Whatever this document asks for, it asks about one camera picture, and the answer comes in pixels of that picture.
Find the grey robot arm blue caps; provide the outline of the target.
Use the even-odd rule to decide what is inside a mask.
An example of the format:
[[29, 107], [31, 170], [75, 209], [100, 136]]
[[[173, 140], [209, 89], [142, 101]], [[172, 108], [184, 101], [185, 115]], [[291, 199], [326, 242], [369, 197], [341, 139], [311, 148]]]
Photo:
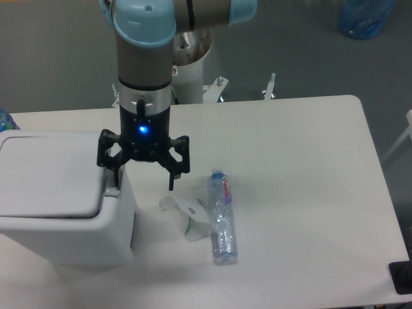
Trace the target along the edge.
[[257, 1], [101, 1], [117, 45], [120, 133], [98, 139], [97, 165], [158, 162], [170, 181], [190, 171], [189, 137], [169, 135], [174, 38], [252, 19]]

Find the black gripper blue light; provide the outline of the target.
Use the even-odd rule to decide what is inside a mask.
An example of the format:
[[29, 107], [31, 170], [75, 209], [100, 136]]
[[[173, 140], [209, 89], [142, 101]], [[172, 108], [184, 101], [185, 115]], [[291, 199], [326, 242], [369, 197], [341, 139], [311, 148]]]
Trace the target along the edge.
[[[161, 113], [141, 117], [120, 107], [120, 135], [103, 129], [98, 138], [97, 165], [113, 172], [114, 182], [120, 187], [120, 168], [130, 159], [139, 162], [157, 161], [169, 172], [169, 190], [174, 181], [191, 170], [189, 137], [172, 139], [169, 136], [171, 108]], [[117, 144], [120, 151], [110, 155]]]

